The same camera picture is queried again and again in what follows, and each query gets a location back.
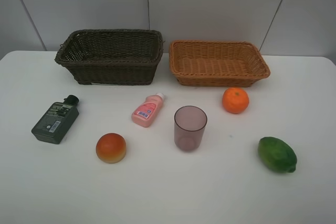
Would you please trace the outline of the dark green Mentholatum bottle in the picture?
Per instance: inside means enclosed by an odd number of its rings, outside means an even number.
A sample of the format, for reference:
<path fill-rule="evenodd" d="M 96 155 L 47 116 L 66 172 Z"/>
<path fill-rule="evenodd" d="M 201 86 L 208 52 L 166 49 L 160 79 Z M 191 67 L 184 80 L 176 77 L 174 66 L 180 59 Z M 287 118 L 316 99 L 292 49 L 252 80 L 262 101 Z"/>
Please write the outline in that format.
<path fill-rule="evenodd" d="M 68 95 L 63 102 L 55 102 L 32 128 L 36 139 L 51 144 L 60 144 L 79 115 L 79 99 Z"/>

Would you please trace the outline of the green lime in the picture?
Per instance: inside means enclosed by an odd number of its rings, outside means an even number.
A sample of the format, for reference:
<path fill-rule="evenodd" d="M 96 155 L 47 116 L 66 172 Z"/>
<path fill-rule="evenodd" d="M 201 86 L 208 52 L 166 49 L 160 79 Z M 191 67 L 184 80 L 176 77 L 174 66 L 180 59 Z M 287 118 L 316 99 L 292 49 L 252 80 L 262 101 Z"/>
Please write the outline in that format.
<path fill-rule="evenodd" d="M 294 150 L 279 138 L 261 138 L 257 152 L 262 163 L 273 172 L 286 174 L 296 171 L 297 156 Z"/>

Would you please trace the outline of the dark brown wicker basket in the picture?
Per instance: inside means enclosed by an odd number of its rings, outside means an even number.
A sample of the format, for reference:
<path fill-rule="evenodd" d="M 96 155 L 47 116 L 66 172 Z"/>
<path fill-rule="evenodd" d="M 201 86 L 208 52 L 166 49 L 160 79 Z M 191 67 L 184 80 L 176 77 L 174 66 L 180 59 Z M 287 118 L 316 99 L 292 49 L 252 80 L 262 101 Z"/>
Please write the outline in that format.
<path fill-rule="evenodd" d="M 163 55 L 159 31 L 83 29 L 60 46 L 55 61 L 82 85 L 150 85 Z"/>

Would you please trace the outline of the translucent purple plastic cup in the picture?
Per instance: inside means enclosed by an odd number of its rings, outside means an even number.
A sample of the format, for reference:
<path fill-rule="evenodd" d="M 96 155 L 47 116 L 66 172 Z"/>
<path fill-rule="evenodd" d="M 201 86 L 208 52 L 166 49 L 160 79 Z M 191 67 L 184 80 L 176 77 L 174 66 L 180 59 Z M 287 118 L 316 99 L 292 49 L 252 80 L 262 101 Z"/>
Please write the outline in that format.
<path fill-rule="evenodd" d="M 199 148 L 205 127 L 206 113 L 192 105 L 179 108 L 174 114 L 174 142 L 184 152 L 192 152 Z"/>

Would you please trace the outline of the pink lotion bottle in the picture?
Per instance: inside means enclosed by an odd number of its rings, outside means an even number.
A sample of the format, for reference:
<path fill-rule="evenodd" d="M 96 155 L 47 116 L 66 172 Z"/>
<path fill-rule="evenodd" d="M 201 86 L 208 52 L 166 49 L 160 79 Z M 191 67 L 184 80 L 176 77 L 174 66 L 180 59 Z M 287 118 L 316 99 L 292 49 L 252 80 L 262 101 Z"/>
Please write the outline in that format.
<path fill-rule="evenodd" d="M 165 95 L 162 93 L 148 96 L 132 113 L 133 123 L 142 127 L 149 127 L 160 112 L 164 99 Z"/>

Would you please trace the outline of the light orange wicker basket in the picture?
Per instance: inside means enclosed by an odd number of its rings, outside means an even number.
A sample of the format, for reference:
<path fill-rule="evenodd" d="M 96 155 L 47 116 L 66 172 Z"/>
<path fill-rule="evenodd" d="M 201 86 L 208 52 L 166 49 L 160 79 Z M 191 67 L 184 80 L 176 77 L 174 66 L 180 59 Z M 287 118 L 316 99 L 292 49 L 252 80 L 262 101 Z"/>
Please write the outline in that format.
<path fill-rule="evenodd" d="M 169 58 L 184 86 L 246 88 L 270 76 L 259 50 L 244 41 L 175 40 Z"/>

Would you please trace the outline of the round orange bread bun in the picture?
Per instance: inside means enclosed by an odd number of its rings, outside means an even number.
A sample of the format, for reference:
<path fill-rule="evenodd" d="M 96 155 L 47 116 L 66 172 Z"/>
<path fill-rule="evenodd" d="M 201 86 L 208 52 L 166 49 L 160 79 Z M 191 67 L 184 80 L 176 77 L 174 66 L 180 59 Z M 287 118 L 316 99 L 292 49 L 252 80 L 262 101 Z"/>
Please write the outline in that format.
<path fill-rule="evenodd" d="M 108 164 L 121 161 L 127 152 L 127 144 L 121 135 L 108 133 L 103 135 L 96 144 L 97 157 Z"/>

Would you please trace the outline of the orange tangerine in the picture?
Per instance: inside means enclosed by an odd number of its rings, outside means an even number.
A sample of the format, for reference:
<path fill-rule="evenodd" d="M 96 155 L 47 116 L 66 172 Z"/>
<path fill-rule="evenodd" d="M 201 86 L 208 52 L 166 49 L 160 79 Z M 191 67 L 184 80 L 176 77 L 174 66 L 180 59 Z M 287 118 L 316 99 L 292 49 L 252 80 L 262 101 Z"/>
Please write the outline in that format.
<path fill-rule="evenodd" d="M 249 96 L 241 88 L 228 88 L 222 97 L 223 108 L 232 114 L 243 113 L 249 106 Z"/>

